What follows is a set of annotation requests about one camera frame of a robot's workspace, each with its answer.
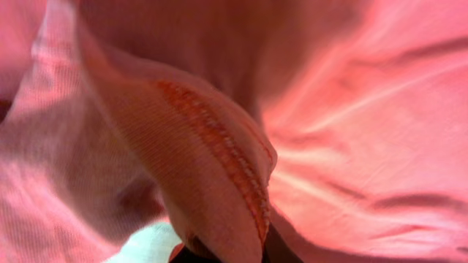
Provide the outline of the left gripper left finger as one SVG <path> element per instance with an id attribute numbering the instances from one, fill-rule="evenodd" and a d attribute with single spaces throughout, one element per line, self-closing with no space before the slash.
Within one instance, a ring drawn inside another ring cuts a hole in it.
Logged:
<path id="1" fill-rule="evenodd" d="M 221 263 L 198 237 L 177 245 L 171 252 L 169 263 Z"/>

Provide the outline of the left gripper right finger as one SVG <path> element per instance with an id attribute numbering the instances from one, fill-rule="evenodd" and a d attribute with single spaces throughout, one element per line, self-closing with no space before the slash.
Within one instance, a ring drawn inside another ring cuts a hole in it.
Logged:
<path id="1" fill-rule="evenodd" d="M 303 261 L 288 247 L 271 224 L 265 239 L 262 263 L 303 263 Z"/>

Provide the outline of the red-orange t-shirt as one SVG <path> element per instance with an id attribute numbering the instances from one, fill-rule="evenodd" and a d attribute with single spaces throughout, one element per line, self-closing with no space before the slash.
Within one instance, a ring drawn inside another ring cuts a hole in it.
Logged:
<path id="1" fill-rule="evenodd" d="M 3 1 L 1 260 L 198 237 L 467 260 L 465 1 Z"/>

